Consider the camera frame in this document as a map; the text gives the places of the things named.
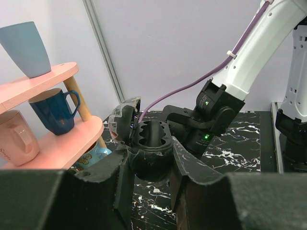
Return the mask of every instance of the black marble table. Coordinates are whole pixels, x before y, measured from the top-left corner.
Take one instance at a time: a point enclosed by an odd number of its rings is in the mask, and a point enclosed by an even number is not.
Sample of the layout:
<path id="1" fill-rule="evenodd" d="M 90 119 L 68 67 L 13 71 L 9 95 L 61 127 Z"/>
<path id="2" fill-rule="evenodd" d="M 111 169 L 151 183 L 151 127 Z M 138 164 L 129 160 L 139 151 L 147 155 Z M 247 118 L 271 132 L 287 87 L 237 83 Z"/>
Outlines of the black marble table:
<path id="1" fill-rule="evenodd" d="M 159 112 L 150 111 L 144 120 L 157 119 Z M 107 147 L 115 150 L 107 119 L 102 134 Z M 202 161 L 220 173 L 275 172 L 270 112 L 240 113 L 226 133 L 216 137 L 202 156 Z M 176 216 L 171 211 L 170 189 L 166 182 L 154 184 L 135 177 L 132 201 L 132 230 L 177 230 Z"/>

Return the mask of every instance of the wooden shelf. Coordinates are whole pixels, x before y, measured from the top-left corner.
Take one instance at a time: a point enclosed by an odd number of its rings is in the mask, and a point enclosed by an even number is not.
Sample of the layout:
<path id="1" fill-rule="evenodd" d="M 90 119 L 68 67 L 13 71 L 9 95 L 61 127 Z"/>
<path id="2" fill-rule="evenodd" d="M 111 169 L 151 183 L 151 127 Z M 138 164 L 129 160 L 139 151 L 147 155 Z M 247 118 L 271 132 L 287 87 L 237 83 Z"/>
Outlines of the wooden shelf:
<path id="1" fill-rule="evenodd" d="M 0 114 L 70 78 L 78 71 L 77 63 L 69 62 L 53 66 L 51 72 L 42 76 L 31 79 L 24 76 L 0 85 Z"/>
<path id="2" fill-rule="evenodd" d="M 97 116 L 86 122 L 77 118 L 69 133 L 56 136 L 50 132 L 41 138 L 40 152 L 33 160 L 21 166 L 7 163 L 2 169 L 68 169 L 97 141 L 103 130 L 103 122 Z"/>

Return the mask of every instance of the mug handle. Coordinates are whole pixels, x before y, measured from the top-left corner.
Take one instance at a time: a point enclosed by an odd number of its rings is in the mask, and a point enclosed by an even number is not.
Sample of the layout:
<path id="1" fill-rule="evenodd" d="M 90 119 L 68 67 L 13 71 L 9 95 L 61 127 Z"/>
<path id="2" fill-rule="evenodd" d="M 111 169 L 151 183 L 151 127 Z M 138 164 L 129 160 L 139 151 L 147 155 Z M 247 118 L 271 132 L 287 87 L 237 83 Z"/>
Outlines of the mug handle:
<path id="1" fill-rule="evenodd" d="M 20 125 L 11 125 L 9 126 L 10 131 L 17 135 L 21 142 L 24 144 L 24 150 L 25 153 L 31 152 L 33 145 L 32 145 L 32 139 L 28 135 L 28 132 Z"/>
<path id="2" fill-rule="evenodd" d="M 70 91 L 68 91 L 68 92 L 65 92 L 64 93 L 64 98 L 66 99 L 66 97 L 67 97 L 67 95 L 68 94 L 74 94 L 75 96 L 76 96 L 76 98 L 77 98 L 77 101 L 78 101 L 78 104 L 77 104 L 77 106 L 76 106 L 76 109 L 75 109 L 75 111 L 72 113 L 72 117 L 75 117 L 76 116 L 76 113 L 77 113 L 77 111 L 78 111 L 78 108 L 80 107 L 80 105 L 81 105 L 81 101 L 80 101 L 80 97 L 79 97 L 79 94 L 75 91 L 75 90 L 70 90 Z"/>

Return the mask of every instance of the dark blue mug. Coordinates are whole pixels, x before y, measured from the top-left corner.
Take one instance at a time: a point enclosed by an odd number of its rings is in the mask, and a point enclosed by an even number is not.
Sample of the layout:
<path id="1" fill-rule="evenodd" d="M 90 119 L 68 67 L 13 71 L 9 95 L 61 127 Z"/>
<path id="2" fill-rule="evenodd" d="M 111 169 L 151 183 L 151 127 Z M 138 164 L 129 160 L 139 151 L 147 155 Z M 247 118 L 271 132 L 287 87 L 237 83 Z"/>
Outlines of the dark blue mug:
<path id="1" fill-rule="evenodd" d="M 74 94 L 78 100 L 78 105 L 73 113 L 66 100 L 68 94 Z M 62 89 L 55 88 L 31 98 L 29 104 L 49 131 L 55 135 L 62 135 L 74 127 L 73 118 L 81 102 L 76 91 L 71 90 L 63 93 Z"/>

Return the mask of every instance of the purple cable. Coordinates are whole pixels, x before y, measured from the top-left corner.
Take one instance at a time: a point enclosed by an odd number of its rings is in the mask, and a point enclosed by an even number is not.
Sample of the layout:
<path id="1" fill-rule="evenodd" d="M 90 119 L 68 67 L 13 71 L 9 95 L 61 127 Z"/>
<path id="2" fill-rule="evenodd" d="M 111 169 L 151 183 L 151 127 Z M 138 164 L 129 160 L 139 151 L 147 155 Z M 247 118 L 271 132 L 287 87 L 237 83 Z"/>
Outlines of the purple cable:
<path id="1" fill-rule="evenodd" d="M 250 32 L 254 29 L 255 25 L 258 23 L 258 21 L 260 20 L 260 18 L 262 17 L 262 15 L 264 14 L 264 12 L 266 11 L 266 9 L 268 8 L 270 2 L 266 1 L 263 6 L 261 7 L 261 9 L 259 10 L 259 12 L 255 15 L 253 21 L 250 23 L 250 25 L 248 26 L 248 28 L 246 29 L 246 31 L 244 32 L 243 36 L 241 37 L 241 39 L 239 40 L 238 44 L 236 45 L 236 47 L 234 48 L 234 50 L 232 51 L 233 54 L 236 54 L 240 48 L 242 47 L 242 45 L 244 44 L 244 42 L 246 41 L 246 39 L 248 38 Z M 147 113 L 147 111 L 153 107 L 155 104 L 158 104 L 160 101 L 164 100 L 165 98 L 178 93 L 180 91 L 186 90 L 188 88 L 191 88 L 192 86 L 200 83 L 201 81 L 205 80 L 206 78 L 210 77 L 211 75 L 221 71 L 223 68 L 225 68 L 225 66 L 227 66 L 229 64 L 229 62 L 233 59 L 233 57 L 229 56 L 221 65 L 219 65 L 218 67 L 216 67 L 215 69 L 213 69 L 212 71 L 210 71 L 209 73 L 207 73 L 206 75 L 204 75 L 203 77 L 199 78 L 198 80 L 196 80 L 195 82 L 186 85 L 180 89 L 177 89 L 175 91 L 172 91 L 170 93 L 168 93 L 167 95 L 164 95 L 163 97 L 159 98 L 158 100 L 156 100 L 155 102 L 151 103 L 142 113 L 142 115 L 140 116 L 139 119 L 139 123 L 142 122 L 145 114 Z"/>

